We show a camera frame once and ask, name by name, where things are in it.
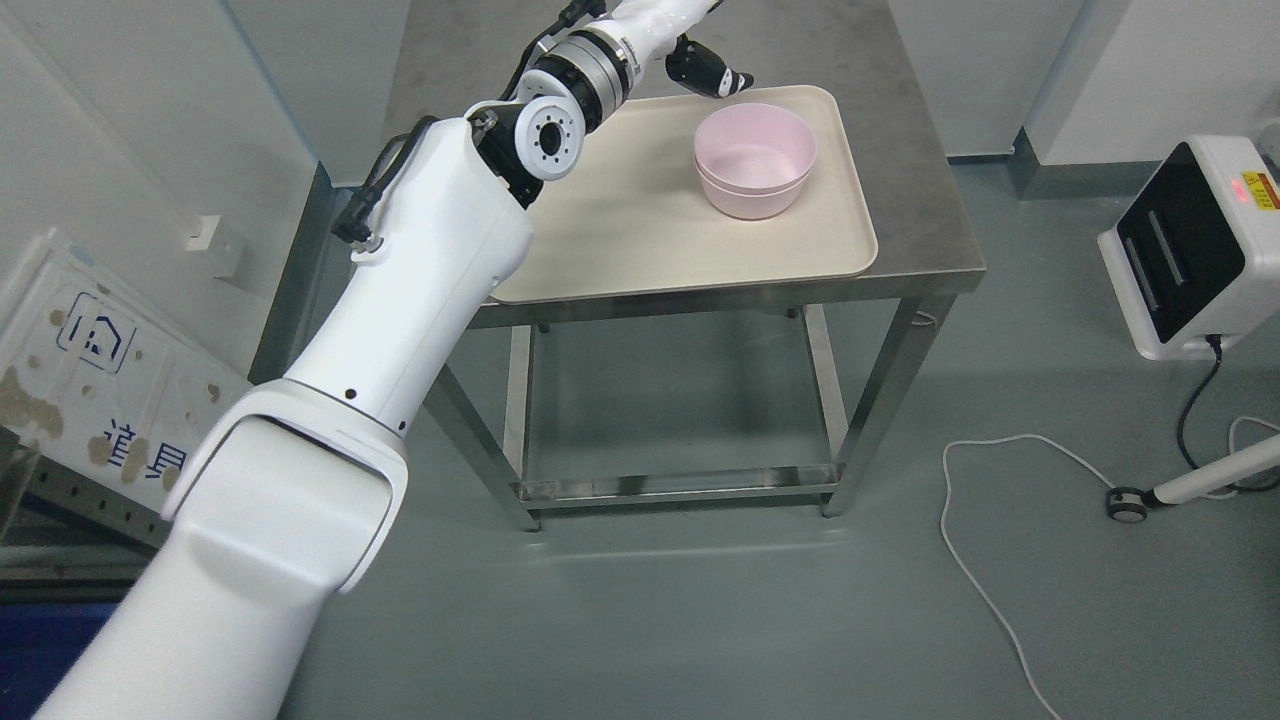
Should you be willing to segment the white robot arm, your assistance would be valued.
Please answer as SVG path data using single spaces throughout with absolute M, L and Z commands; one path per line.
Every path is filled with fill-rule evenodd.
M 527 254 L 527 209 L 649 61 L 713 1 L 568 9 L 509 86 L 422 117 L 334 224 L 355 273 L 284 375 L 253 387 L 189 455 L 172 529 L 38 719 L 274 719 L 330 597 L 385 542 L 404 436 L 460 337 Z

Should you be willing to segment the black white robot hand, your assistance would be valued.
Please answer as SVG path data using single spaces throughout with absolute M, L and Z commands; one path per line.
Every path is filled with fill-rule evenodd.
M 713 99 L 726 99 L 755 85 L 748 72 L 733 69 L 719 54 L 689 37 L 687 31 L 698 23 L 690 17 L 714 13 L 722 1 L 663 1 L 669 15 L 671 40 L 660 41 L 655 58 L 660 59 L 666 74 L 687 91 Z

